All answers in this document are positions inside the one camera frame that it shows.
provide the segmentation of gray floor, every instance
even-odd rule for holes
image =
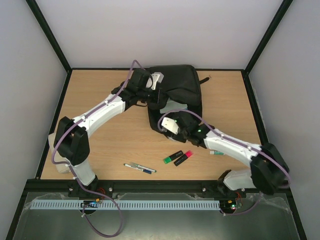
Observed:
[[[28,201],[35,198],[28,196]],[[45,198],[61,198],[47,195]],[[186,194],[126,194],[126,200],[194,200]],[[252,200],[244,200],[244,208]],[[253,211],[223,216],[218,211],[127,210],[125,225],[115,240],[297,240],[297,230],[284,194],[262,201]],[[93,225],[105,234],[119,226],[114,210],[94,212]],[[15,240],[100,240],[78,210],[30,210],[27,204],[17,226]]]

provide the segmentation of black metal frame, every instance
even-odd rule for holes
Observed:
[[[253,69],[255,63],[257,62],[259,56],[262,54],[265,49],[268,41],[275,32],[277,26],[279,25],[281,19],[284,17],[286,11],[288,10],[290,4],[293,0],[283,0],[278,11],[276,12],[272,22],[270,23],[267,31],[265,32],[263,38],[261,39],[257,49],[255,50],[251,60],[249,61],[245,69],[197,69],[198,71],[241,71],[245,89],[248,95],[250,106],[252,109],[252,114],[256,124],[256,128],[259,134],[259,138],[262,144],[268,142],[268,137],[265,131],[264,123],[261,118],[260,110],[256,101],[256,96],[254,94],[250,79],[249,73]],[[31,11],[33,12],[35,18],[39,22],[43,32],[51,43],[52,48],[60,59],[64,69],[67,72],[67,77],[60,95],[58,106],[54,114],[54,118],[50,127],[49,133],[53,133],[58,122],[58,117],[61,111],[61,107],[67,92],[68,84],[73,70],[128,70],[128,68],[71,68],[66,57],[64,56],[54,34],[52,33],[45,17],[43,16],[38,4],[35,0],[26,0]],[[25,188],[23,190],[21,199],[17,206],[15,215],[13,217],[7,240],[10,240],[14,237],[16,227],[19,221],[20,214],[23,210],[23,206],[26,201],[27,194],[29,192],[68,192],[72,180],[41,180],[41,173],[46,161],[46,157],[49,151],[49,144],[46,143],[41,160],[39,163],[38,170],[36,172],[35,179],[29,179],[26,182]],[[203,188],[209,188],[217,183],[216,180],[204,181],[204,180],[194,180],[194,181],[134,181],[134,180],[100,180],[99,183],[104,186],[112,186],[114,193],[195,193],[200,194],[203,197],[214,197],[217,200],[224,200],[225,197],[219,195],[218,193],[212,193],[209,191],[203,192]],[[246,189],[245,193],[256,193],[256,189]],[[293,218],[300,236],[300,239],[307,239],[305,231],[303,229],[299,213],[290,189],[279,190],[278,193],[285,193],[289,202],[290,209],[293,214]]]

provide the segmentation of robotic arm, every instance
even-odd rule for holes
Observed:
[[[74,119],[64,117],[60,120],[53,145],[86,188],[90,189],[93,183],[98,182],[88,161],[90,136],[109,119],[136,105],[138,101],[156,104],[160,94],[157,91],[158,84],[163,77],[160,72],[150,74],[144,69],[136,69],[126,86],[123,82],[97,106]],[[228,189],[257,188],[265,194],[273,194],[283,184],[289,168],[274,145],[241,141],[208,124],[199,125],[192,115],[195,114],[188,110],[167,112],[160,119],[161,125],[193,145],[221,151],[251,168],[224,173],[223,183]],[[286,174],[268,158],[273,158]]]

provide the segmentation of bag strap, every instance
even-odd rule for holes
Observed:
[[[209,81],[210,78],[211,78],[211,77],[208,76],[208,77],[200,80],[199,82],[200,82],[200,84],[204,84],[205,82]]]

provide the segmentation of red marker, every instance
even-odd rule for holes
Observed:
[[[190,158],[192,156],[192,152],[191,151],[187,151],[185,154],[183,154],[181,157],[179,157],[173,164],[177,167],[180,164],[182,164],[185,160],[187,160],[188,158]]]

